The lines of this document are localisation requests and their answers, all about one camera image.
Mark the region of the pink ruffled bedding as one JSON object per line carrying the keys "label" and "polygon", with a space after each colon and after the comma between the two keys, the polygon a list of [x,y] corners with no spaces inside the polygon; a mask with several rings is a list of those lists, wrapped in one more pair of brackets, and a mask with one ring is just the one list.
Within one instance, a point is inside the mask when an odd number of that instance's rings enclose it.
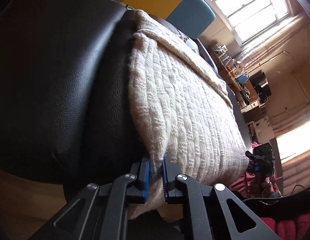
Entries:
{"label": "pink ruffled bedding", "polygon": [[265,180],[246,171],[230,189],[281,239],[310,239],[310,186],[282,196],[274,168]]}

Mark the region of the deer print pillow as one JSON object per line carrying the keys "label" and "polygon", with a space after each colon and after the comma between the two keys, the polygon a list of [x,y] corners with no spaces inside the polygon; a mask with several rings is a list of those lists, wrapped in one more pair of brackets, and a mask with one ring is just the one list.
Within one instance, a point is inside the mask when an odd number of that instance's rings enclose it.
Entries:
{"label": "deer print pillow", "polygon": [[189,38],[184,33],[182,33],[180,30],[177,29],[177,31],[179,33],[180,38],[184,41],[184,43],[188,47],[190,47],[195,53],[199,53],[198,46],[197,46],[196,42],[194,40],[192,40],[191,38]]}

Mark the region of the black television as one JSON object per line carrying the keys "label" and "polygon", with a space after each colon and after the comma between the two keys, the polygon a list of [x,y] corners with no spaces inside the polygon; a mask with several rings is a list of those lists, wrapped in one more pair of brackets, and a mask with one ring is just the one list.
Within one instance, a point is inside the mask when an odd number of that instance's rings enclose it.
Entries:
{"label": "black television", "polygon": [[249,78],[250,83],[255,89],[259,100],[264,103],[272,95],[265,73],[261,70]]}

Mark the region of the cream knitted sweater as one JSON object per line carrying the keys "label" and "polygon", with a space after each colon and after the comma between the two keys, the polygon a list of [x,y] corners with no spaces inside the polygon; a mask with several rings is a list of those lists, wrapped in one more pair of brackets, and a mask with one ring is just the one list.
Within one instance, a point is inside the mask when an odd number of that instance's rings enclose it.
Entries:
{"label": "cream knitted sweater", "polygon": [[230,185],[249,163],[227,84],[180,35],[142,10],[134,15],[128,97],[149,153],[150,187],[146,204],[130,207],[131,219],[164,204],[165,155],[204,185]]}

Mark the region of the right checked curtain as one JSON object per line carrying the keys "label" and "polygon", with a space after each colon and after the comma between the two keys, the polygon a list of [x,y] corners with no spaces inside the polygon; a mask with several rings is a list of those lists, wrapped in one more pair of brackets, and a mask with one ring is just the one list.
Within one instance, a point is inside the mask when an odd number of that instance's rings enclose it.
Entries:
{"label": "right checked curtain", "polygon": [[254,38],[244,46],[243,51],[235,57],[240,71],[247,72],[259,65],[264,59],[273,55],[302,29],[310,25],[305,12],[284,19],[262,35]]}

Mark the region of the wooden side table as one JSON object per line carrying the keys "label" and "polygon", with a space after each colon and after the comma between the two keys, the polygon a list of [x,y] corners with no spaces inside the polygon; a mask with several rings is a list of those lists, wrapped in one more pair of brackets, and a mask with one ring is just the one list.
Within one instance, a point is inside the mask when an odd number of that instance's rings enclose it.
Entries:
{"label": "wooden side table", "polygon": [[[219,43],[216,43],[212,46],[211,51],[211,56],[217,66],[218,73],[233,91],[241,112],[247,113],[256,107],[259,108],[260,100],[250,81],[248,80],[241,85],[235,80],[236,77],[245,74],[240,66],[240,61],[236,61],[227,54],[228,50],[225,45],[221,46]],[[233,70],[230,72],[227,66],[232,67]]]}

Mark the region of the window with white frame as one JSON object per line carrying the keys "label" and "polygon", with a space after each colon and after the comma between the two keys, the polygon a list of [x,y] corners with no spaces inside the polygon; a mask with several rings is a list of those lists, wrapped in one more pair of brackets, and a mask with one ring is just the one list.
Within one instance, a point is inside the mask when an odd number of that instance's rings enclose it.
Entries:
{"label": "window with white frame", "polygon": [[286,0],[205,0],[241,46],[290,14]]}

